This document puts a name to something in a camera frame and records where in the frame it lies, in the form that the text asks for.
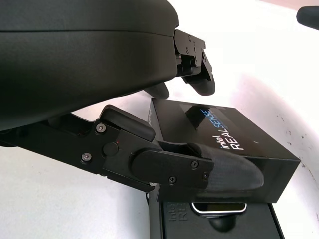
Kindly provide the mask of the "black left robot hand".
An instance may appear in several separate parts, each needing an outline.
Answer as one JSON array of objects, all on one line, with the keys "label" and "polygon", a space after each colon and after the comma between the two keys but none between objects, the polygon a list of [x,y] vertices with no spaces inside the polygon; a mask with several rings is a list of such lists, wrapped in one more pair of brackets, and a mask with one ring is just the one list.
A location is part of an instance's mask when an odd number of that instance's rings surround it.
[{"label": "black left robot hand", "polygon": [[215,91],[205,42],[178,30],[166,0],[3,0],[0,144],[149,192],[154,184],[244,191],[263,185],[249,160],[194,143],[156,141],[150,125],[112,105],[74,111],[182,77]]}]

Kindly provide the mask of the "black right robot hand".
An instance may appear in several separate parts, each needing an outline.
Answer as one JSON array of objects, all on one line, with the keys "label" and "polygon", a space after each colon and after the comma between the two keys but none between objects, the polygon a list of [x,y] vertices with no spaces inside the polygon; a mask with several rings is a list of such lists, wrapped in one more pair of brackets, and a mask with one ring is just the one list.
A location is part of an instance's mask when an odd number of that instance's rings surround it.
[{"label": "black right robot hand", "polygon": [[303,6],[296,15],[297,22],[303,26],[319,29],[319,6]]}]

